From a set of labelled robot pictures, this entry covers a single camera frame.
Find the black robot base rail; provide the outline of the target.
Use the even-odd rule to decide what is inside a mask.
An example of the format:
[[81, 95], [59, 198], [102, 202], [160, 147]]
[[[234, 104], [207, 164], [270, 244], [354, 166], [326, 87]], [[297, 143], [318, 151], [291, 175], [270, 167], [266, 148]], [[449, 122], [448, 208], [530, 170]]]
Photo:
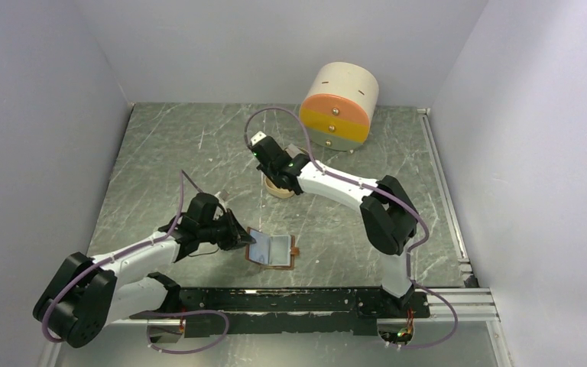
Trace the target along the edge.
[[182, 287], [168, 311], [218, 310], [186, 318], [186, 336], [230, 334], [334, 333], [378, 335], [378, 321], [430, 316], [427, 295], [410, 290], [402, 298], [381, 287], [230, 288]]

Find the brown leather card holder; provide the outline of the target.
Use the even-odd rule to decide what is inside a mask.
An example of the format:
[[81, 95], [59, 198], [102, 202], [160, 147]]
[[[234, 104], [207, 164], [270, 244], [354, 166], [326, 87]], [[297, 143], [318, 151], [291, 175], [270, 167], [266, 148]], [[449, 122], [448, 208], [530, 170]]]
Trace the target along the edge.
[[262, 268], [290, 270], [300, 255], [294, 235], [268, 235], [248, 227], [253, 243], [245, 248], [245, 259]]

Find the beige oval card tray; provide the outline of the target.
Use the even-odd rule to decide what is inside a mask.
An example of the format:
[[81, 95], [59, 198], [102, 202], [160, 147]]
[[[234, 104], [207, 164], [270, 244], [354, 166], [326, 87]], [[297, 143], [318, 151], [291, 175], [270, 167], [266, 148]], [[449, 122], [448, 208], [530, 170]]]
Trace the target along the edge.
[[277, 187], [268, 177], [263, 176], [264, 187], [266, 188], [267, 192], [280, 199], [287, 199], [295, 195], [295, 192], [292, 190], [282, 189]]

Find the stack of credit cards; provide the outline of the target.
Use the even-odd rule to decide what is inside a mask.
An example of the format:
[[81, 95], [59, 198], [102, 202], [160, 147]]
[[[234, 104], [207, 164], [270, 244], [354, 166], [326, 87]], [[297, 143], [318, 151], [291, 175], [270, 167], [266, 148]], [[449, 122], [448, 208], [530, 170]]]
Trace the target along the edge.
[[307, 156], [308, 152], [306, 149], [298, 147], [296, 145], [293, 144], [289, 144], [286, 148], [285, 151], [287, 152], [287, 154], [291, 157], [291, 159], [294, 159], [295, 157], [297, 157], [298, 155], [303, 155], [303, 156]]

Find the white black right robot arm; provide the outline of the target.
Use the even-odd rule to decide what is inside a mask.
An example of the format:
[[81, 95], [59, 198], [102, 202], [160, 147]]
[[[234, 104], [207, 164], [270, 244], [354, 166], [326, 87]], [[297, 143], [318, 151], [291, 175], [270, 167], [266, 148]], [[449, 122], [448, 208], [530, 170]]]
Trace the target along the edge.
[[410, 308], [413, 289], [407, 274], [407, 244], [417, 233], [417, 210], [400, 182], [386, 175], [380, 180], [346, 174], [299, 153], [290, 156], [271, 136], [258, 132], [245, 138], [258, 159], [258, 169], [275, 187], [296, 195], [323, 196], [361, 215], [369, 243], [381, 253], [386, 291], [384, 311], [393, 317]]

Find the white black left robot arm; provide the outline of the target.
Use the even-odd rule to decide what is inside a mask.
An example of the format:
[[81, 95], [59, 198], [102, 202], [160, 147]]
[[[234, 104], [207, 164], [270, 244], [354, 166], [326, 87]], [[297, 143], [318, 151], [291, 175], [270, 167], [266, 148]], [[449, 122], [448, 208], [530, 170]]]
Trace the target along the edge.
[[215, 195], [198, 193], [168, 224], [119, 250], [67, 256], [32, 314], [53, 343], [80, 348], [110, 323], [137, 314], [169, 318], [185, 311], [181, 286], [158, 272], [192, 255], [202, 244], [223, 251], [255, 243]]

